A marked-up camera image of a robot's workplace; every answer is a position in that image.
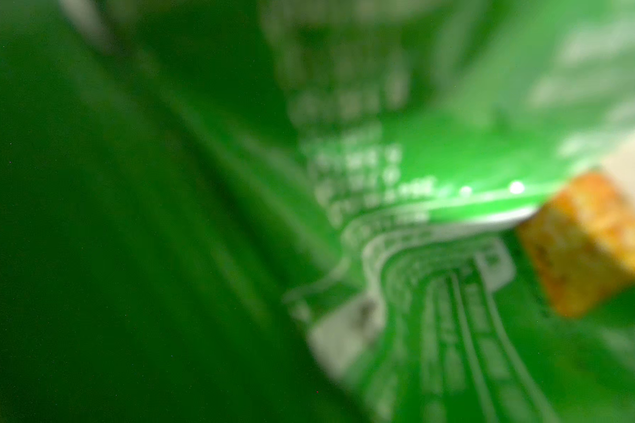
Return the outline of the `green snack bag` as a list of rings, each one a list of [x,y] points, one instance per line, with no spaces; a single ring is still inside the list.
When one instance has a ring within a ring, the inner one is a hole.
[[[635,1],[0,1],[0,422],[635,422]]]

